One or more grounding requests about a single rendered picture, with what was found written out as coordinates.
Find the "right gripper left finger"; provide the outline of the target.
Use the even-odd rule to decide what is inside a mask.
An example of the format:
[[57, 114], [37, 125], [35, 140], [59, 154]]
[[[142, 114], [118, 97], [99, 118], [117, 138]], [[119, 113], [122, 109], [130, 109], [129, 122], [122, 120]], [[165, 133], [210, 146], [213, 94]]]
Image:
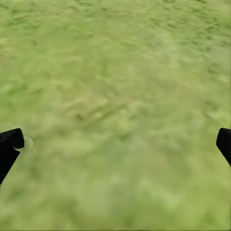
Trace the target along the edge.
[[20, 128], [0, 133], [0, 185], [4, 181], [20, 152], [32, 148], [32, 140], [23, 137]]

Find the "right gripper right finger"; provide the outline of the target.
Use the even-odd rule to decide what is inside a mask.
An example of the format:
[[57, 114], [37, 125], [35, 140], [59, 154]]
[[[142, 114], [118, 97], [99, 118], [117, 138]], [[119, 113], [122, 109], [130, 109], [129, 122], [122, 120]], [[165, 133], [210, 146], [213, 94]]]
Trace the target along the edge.
[[231, 166], [231, 129], [220, 128], [216, 145]]

